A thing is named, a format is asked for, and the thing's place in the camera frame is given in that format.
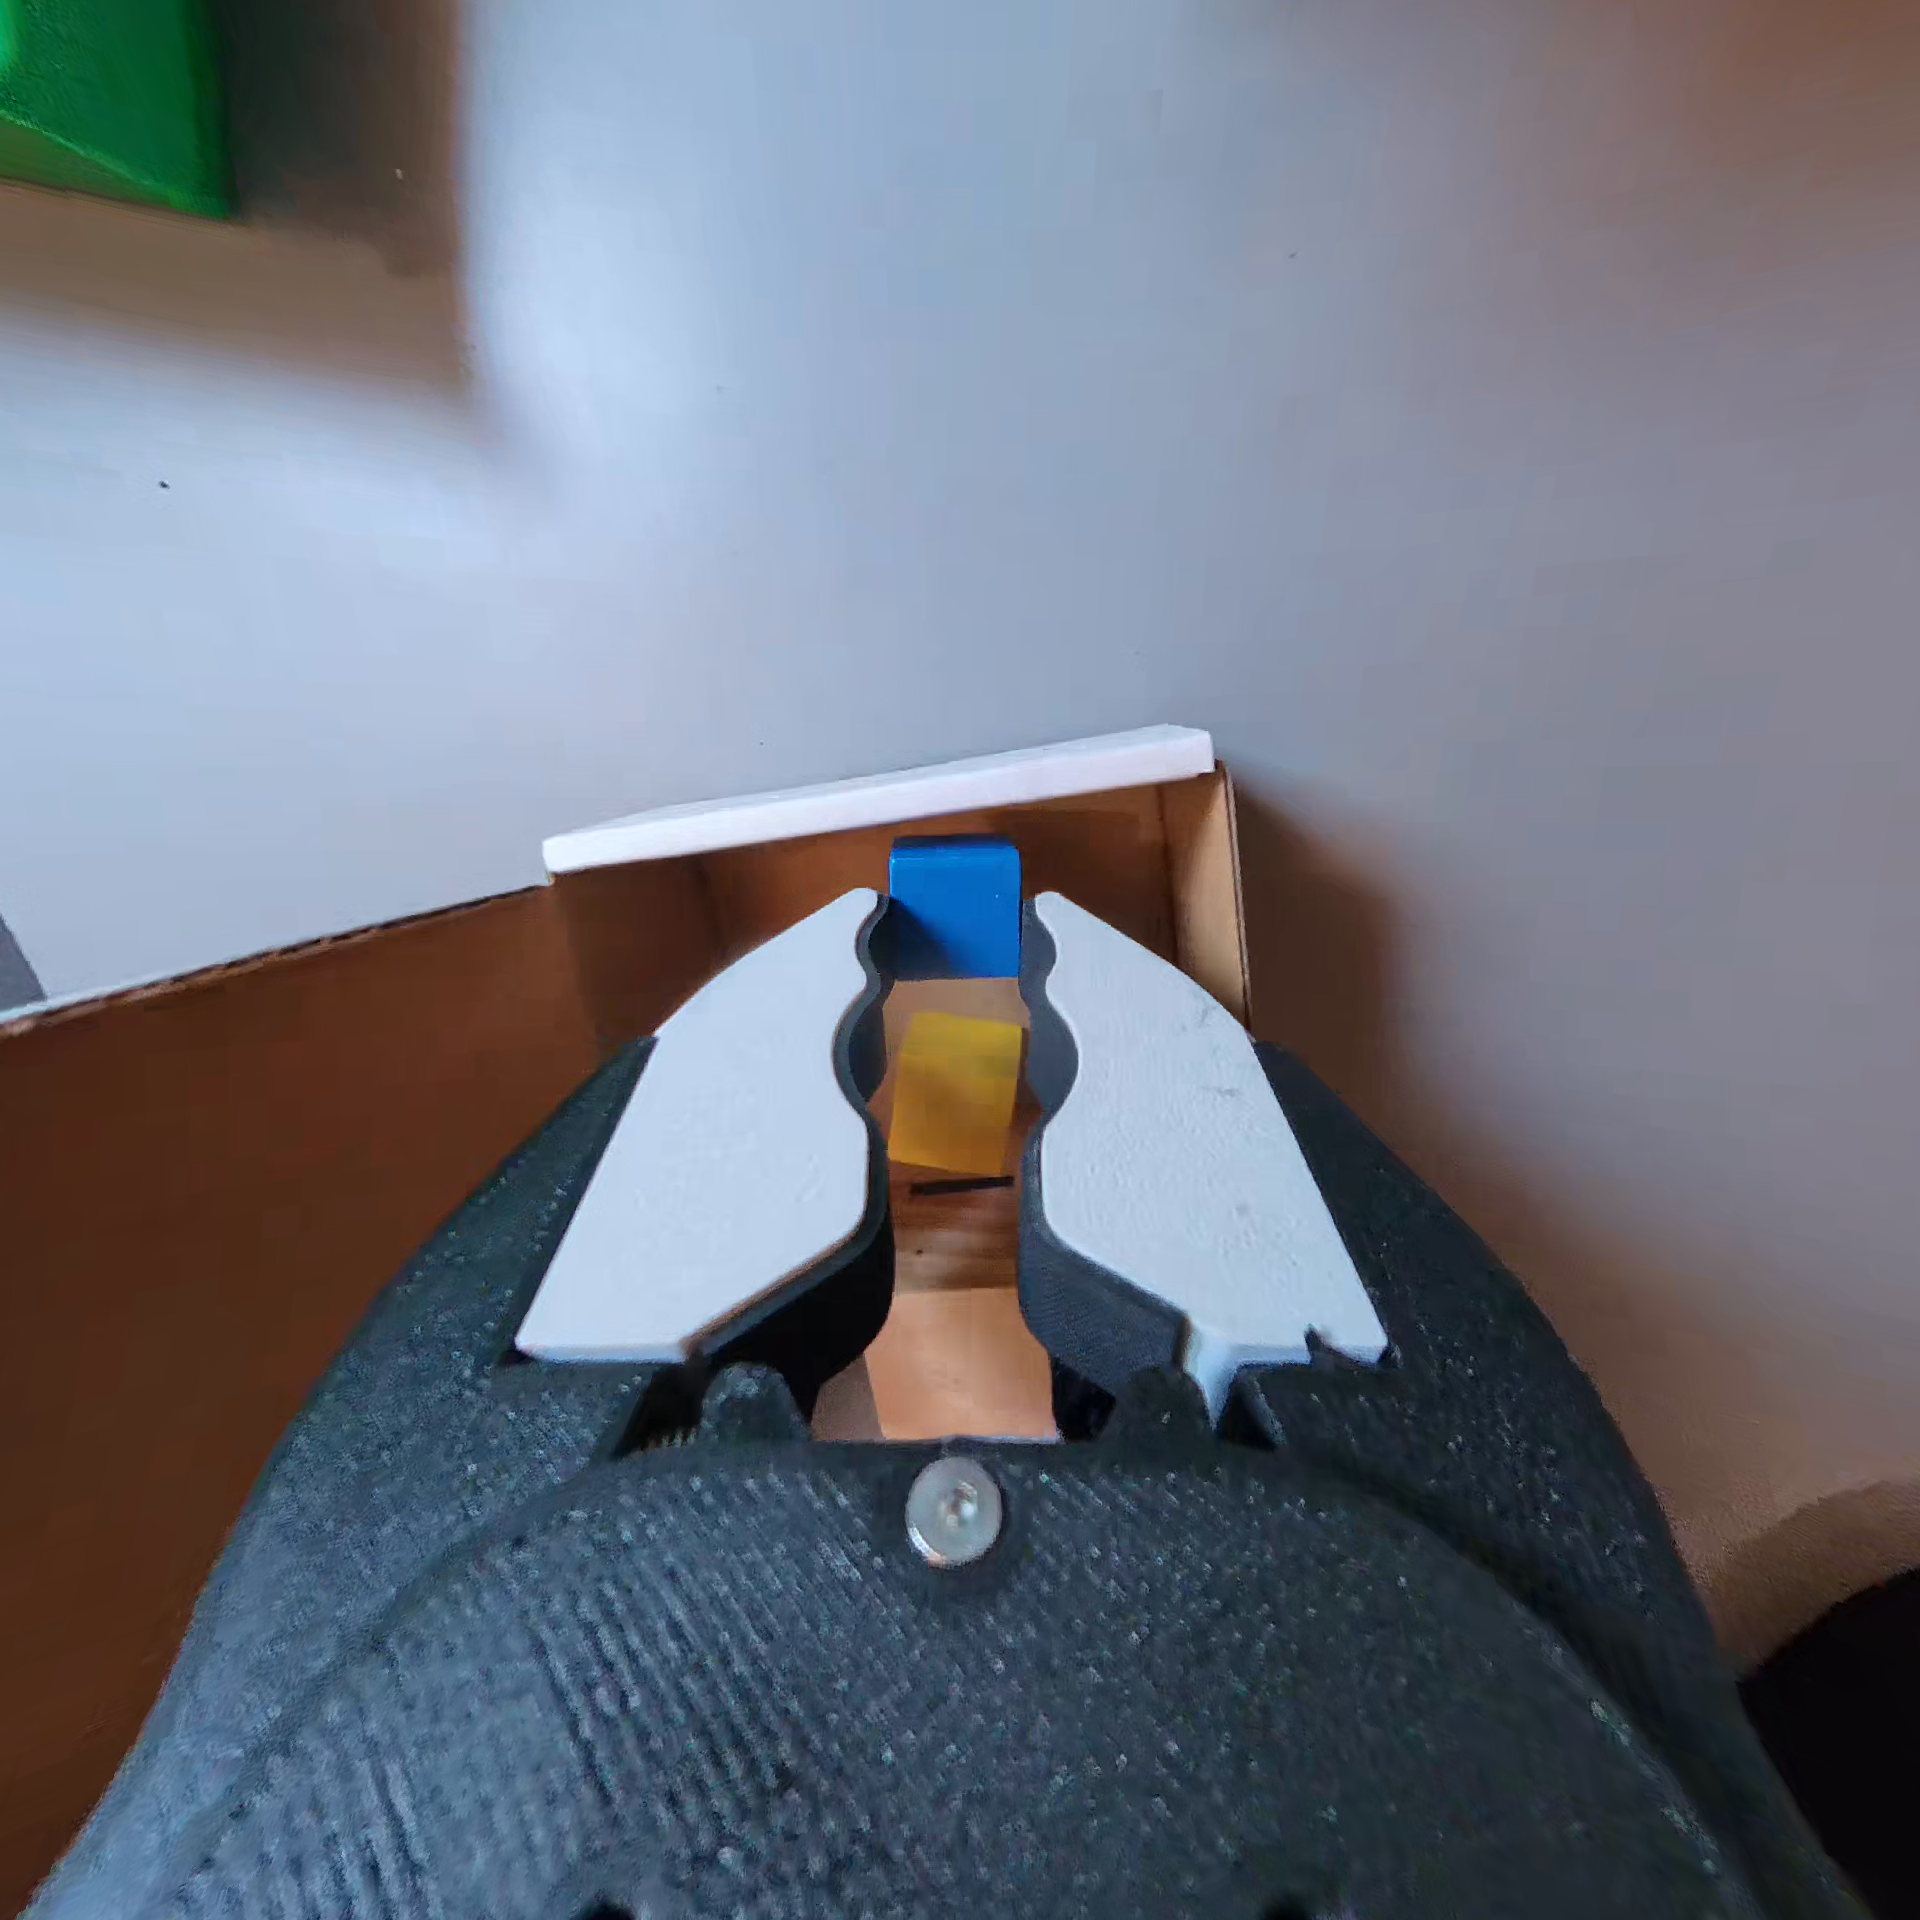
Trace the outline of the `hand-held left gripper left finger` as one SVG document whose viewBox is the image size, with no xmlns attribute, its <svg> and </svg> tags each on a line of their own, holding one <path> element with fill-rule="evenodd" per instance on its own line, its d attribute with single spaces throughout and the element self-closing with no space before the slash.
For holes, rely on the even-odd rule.
<svg viewBox="0 0 1920 1920">
<path fill-rule="evenodd" d="M 884 913 L 888 896 L 859 884 L 658 1026 L 513 1331 L 517 1356 L 715 1356 L 869 1248 L 889 1189 L 869 1114 Z"/>
</svg>

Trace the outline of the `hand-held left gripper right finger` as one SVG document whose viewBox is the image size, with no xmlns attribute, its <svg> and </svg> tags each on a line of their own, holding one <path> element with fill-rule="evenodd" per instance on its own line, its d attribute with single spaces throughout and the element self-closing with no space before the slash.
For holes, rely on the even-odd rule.
<svg viewBox="0 0 1920 1920">
<path fill-rule="evenodd" d="M 1245 1369 L 1388 1356 L 1245 1026 L 1057 889 L 1022 908 L 1027 1080 L 1017 1298 L 1071 1381 L 1179 1369 L 1221 1420 Z"/>
</svg>

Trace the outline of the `yellow cube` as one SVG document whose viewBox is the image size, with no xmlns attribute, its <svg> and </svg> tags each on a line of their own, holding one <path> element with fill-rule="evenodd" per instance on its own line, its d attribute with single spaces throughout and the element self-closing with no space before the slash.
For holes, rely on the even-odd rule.
<svg viewBox="0 0 1920 1920">
<path fill-rule="evenodd" d="M 998 1179 L 1012 1149 L 1027 1030 L 971 1012 L 908 1012 L 893 1059 L 889 1159 Z"/>
</svg>

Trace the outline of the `blue cube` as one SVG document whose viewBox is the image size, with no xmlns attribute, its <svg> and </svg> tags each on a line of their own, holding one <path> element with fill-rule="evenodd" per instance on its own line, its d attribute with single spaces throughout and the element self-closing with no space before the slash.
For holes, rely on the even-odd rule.
<svg viewBox="0 0 1920 1920">
<path fill-rule="evenodd" d="M 893 982 L 1017 979 L 1021 926 L 1022 875 L 1009 839 L 893 839 L 884 916 Z"/>
</svg>

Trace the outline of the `white cardboard box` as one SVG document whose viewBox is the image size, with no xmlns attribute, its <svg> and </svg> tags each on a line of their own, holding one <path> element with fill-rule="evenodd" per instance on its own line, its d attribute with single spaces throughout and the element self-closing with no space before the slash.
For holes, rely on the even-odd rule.
<svg viewBox="0 0 1920 1920">
<path fill-rule="evenodd" d="M 1232 786 L 1139 730 L 546 839 L 534 888 L 2 1012 L 2 1917 L 102 1795 L 253 1478 L 401 1260 L 616 1044 L 901 832 L 1248 1019 Z"/>
</svg>

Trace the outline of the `green plastic bin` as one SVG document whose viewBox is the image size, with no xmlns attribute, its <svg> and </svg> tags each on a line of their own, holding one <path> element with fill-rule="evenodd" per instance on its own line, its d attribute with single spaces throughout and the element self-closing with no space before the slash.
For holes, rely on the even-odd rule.
<svg viewBox="0 0 1920 1920">
<path fill-rule="evenodd" d="M 210 2 L 2 2 L 2 180 L 227 221 Z"/>
</svg>

